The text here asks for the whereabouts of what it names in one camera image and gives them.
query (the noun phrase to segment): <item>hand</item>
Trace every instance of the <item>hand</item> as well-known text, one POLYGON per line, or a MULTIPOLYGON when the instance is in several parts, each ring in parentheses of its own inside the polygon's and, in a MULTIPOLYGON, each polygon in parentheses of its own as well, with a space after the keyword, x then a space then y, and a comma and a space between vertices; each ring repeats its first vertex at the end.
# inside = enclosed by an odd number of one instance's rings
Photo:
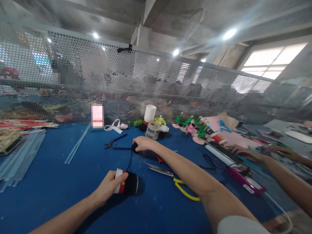
POLYGON ((302 159, 302 156, 291 150, 290 148, 281 147, 281 146, 269 146, 266 148, 265 153, 267 152, 279 152, 286 158, 289 158, 295 162, 298 162, 302 159))
POLYGON ((254 150, 246 149, 238 145, 232 145, 232 146, 229 146, 229 148, 232 151, 232 153, 243 154, 241 155, 243 158, 253 161, 253 162, 257 162, 257 163, 259 162, 263 163, 265 158, 267 157, 264 154, 260 154, 254 150))
POLYGON ((136 148, 136 152, 150 150, 154 144, 157 144, 157 141, 151 140, 148 137, 139 136, 133 139, 133 144, 137 143, 138 147, 136 148))
POLYGON ((109 171, 99 187, 91 195, 95 202, 99 206, 103 206, 113 195, 116 187, 128 178, 128 175, 128 173, 123 173, 115 179, 116 171, 109 171))

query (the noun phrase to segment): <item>window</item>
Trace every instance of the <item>window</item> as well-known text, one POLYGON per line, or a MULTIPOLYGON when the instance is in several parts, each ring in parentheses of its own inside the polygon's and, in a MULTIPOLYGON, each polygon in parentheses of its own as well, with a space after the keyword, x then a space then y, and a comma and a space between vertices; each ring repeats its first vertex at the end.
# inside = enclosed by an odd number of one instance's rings
POLYGON ((240 69, 243 72, 275 80, 306 44, 305 42, 267 49, 255 49, 240 69))

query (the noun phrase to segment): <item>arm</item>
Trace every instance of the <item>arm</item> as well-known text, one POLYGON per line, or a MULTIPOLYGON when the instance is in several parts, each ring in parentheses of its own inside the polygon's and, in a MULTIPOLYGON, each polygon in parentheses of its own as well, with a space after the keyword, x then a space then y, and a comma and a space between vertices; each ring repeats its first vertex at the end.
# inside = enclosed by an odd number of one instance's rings
POLYGON ((118 184, 126 180, 128 173, 114 179, 115 176, 116 171, 109 171, 99 187, 90 196, 33 230, 31 234, 74 233, 89 215, 106 203, 118 184))
POLYGON ((285 148, 281 146, 270 146, 266 148, 266 152, 278 152, 279 154, 282 154, 284 157, 289 158, 297 163, 301 163, 308 168, 312 169, 312 160, 305 158, 290 148, 285 148))
POLYGON ((287 170, 270 156, 237 145, 232 146, 231 149, 233 153, 243 154, 243 157, 248 160, 264 163, 287 195, 312 217, 311 185, 287 170))
POLYGON ((181 180, 199 196, 214 233, 217 233, 219 222, 227 216, 239 215, 258 222, 237 197, 190 160, 146 137, 137 137, 134 142, 138 144, 136 151, 152 150, 161 156, 181 180))

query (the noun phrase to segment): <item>pliers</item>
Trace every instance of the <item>pliers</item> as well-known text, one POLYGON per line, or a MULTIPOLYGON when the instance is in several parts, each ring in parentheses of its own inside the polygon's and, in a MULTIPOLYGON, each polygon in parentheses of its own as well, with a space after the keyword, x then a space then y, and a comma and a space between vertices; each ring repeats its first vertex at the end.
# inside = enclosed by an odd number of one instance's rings
POLYGON ((118 149, 118 150, 129 150, 129 149, 131 149, 131 148, 121 148, 121 147, 113 147, 111 144, 113 143, 113 142, 115 142, 115 141, 117 141, 117 140, 119 140, 119 139, 121 139, 121 138, 123 138, 123 137, 125 137, 125 136, 127 136, 128 134, 126 133, 126 134, 124 134, 124 135, 122 135, 122 136, 120 136, 120 137, 118 137, 118 138, 116 138, 116 139, 113 139, 113 140, 111 140, 110 141, 110 143, 108 143, 108 144, 104 144, 104 145, 106 145, 107 147, 105 147, 105 149, 107 149, 107 148, 109 148, 109 147, 111 147, 112 149, 118 149))

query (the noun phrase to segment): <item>blue table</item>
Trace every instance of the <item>blue table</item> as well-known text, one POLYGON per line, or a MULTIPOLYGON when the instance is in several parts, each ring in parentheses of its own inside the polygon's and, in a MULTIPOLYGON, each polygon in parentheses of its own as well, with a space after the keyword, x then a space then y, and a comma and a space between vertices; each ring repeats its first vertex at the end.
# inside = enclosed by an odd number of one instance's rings
MULTIPOLYGON (((0 233, 31 231, 92 193, 109 170, 127 168, 130 151, 104 150, 104 143, 120 136, 115 131, 89 131, 73 161, 64 164, 85 128, 83 124, 67 124, 47 130, 25 178, 17 187, 9 187, 0 194, 0 233)), ((119 147, 130 147, 133 138, 144 135, 134 127, 123 133, 128 133, 128 136, 117 141, 119 147)), ((167 136, 170 138, 160 140, 169 149, 178 150, 179 154, 197 165, 210 166, 202 156, 206 153, 215 164, 225 166, 204 146, 182 136, 179 129, 171 127, 169 133, 167 136)), ((157 164, 133 155, 131 168, 143 178, 145 192, 130 197, 113 195, 103 208, 82 224, 77 233, 127 233, 129 230, 137 233, 212 233, 202 204, 185 197, 172 178, 148 169, 144 162, 157 164)), ((260 222, 280 214, 269 201, 252 196, 227 172, 220 169, 208 172, 224 183, 260 222)), ((268 191, 279 189, 269 187, 271 185, 265 184, 265 179, 260 176, 257 179, 262 180, 259 182, 268 191)))

